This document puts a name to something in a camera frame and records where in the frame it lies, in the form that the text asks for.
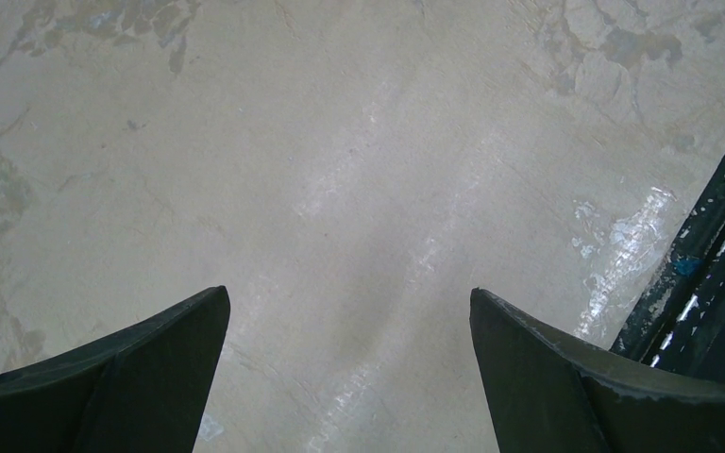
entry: concrete floor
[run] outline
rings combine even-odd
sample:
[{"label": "concrete floor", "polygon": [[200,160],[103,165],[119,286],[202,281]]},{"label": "concrete floor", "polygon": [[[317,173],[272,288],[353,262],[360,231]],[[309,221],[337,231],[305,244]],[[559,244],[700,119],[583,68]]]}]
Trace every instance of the concrete floor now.
[{"label": "concrete floor", "polygon": [[196,451],[493,451],[469,291],[608,347],[724,151],[721,0],[0,0],[0,372],[224,284]]}]

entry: blue paint chip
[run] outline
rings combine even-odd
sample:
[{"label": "blue paint chip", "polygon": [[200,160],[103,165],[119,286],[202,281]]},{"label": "blue paint chip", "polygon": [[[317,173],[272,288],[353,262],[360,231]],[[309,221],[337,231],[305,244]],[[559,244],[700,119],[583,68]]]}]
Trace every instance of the blue paint chip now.
[{"label": "blue paint chip", "polygon": [[682,260],[676,260],[671,263],[674,266],[674,271],[683,277],[690,277],[696,272],[701,266],[701,260],[694,258],[685,258]]}]

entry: painted floor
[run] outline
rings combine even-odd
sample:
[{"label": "painted floor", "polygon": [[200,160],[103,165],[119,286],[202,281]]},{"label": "painted floor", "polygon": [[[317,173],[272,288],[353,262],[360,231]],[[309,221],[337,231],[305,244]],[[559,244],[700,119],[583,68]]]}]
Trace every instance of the painted floor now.
[{"label": "painted floor", "polygon": [[470,290],[609,346],[724,151],[721,0],[0,0],[0,372],[223,284],[195,451],[493,451]]}]

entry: worn floor paint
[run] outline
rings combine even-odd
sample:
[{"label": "worn floor paint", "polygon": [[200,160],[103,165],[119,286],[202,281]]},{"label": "worn floor paint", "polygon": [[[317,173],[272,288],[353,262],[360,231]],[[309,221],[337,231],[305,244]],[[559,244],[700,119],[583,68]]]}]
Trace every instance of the worn floor paint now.
[{"label": "worn floor paint", "polygon": [[206,286],[196,451],[493,450],[482,286],[608,346],[725,150],[725,1],[0,0],[0,372]]}]

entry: gray floor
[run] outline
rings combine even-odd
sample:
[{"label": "gray floor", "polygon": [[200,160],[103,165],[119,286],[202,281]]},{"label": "gray floor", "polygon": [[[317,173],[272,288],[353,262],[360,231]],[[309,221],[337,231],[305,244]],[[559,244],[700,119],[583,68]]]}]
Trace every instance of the gray floor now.
[{"label": "gray floor", "polygon": [[725,1],[0,0],[0,372],[228,287],[196,451],[496,449],[477,286],[607,347]]}]

